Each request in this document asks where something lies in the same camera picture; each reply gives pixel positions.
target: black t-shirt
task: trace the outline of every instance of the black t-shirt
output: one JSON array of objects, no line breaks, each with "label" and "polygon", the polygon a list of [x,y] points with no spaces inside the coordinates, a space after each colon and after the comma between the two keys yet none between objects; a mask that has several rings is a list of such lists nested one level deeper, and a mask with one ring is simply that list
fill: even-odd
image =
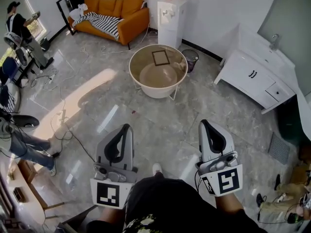
[{"label": "black t-shirt", "polygon": [[[11,17],[12,16],[10,16],[6,21],[6,25],[8,26],[8,29],[10,29]],[[29,37],[31,37],[31,33],[29,32],[27,27],[24,27],[25,21],[26,19],[24,17],[22,17],[20,14],[16,14],[13,20],[12,32],[23,37],[24,39],[28,39]]]},{"label": "black t-shirt", "polygon": [[[125,224],[124,233],[266,232],[244,210],[235,215],[225,214],[205,202],[185,182],[170,179],[154,182],[153,177],[135,185]],[[87,232],[121,233],[114,225],[98,220],[88,224]]]}]

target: person's hand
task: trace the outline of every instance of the person's hand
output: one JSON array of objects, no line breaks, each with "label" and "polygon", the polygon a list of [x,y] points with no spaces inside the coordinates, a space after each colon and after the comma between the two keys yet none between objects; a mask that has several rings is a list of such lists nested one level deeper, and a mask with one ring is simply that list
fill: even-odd
[{"label": "person's hand", "polygon": [[311,220],[311,210],[303,207],[303,218],[305,220]]}]

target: gray wall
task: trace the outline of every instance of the gray wall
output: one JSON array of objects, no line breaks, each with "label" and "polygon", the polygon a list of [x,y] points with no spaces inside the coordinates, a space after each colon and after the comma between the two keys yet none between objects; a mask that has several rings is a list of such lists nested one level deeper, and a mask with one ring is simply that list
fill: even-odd
[{"label": "gray wall", "polygon": [[0,0],[0,56],[3,56],[5,51],[8,49],[8,45],[2,40],[3,35],[6,33],[5,22],[7,18],[6,8],[13,1],[20,2],[19,7],[17,7],[17,13],[21,14],[24,18],[29,19],[32,16],[32,12],[29,9],[26,0]]},{"label": "gray wall", "polygon": [[279,48],[295,63],[301,91],[311,92],[311,0],[275,0],[258,33],[281,36]]}]

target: blue jeans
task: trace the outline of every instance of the blue jeans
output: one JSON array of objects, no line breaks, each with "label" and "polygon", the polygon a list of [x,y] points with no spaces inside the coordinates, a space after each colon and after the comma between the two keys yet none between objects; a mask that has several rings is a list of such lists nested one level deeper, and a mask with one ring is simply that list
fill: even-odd
[{"label": "blue jeans", "polygon": [[12,133],[11,140],[9,152],[15,154],[17,157],[20,156],[23,160],[36,162],[45,166],[48,170],[53,169],[54,158],[38,152],[48,150],[51,146],[49,141],[41,140],[17,131]]}]

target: black and white striped fabric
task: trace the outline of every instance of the black and white striped fabric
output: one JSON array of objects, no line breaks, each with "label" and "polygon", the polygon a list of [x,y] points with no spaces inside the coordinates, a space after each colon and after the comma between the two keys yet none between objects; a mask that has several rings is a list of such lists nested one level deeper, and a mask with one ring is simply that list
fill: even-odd
[{"label": "black and white striped fabric", "polygon": [[89,21],[94,28],[111,35],[116,40],[119,39],[118,23],[123,21],[123,18],[103,16],[95,12],[89,12],[82,16],[79,20],[74,21],[72,26],[74,27],[80,22],[86,20]]}]

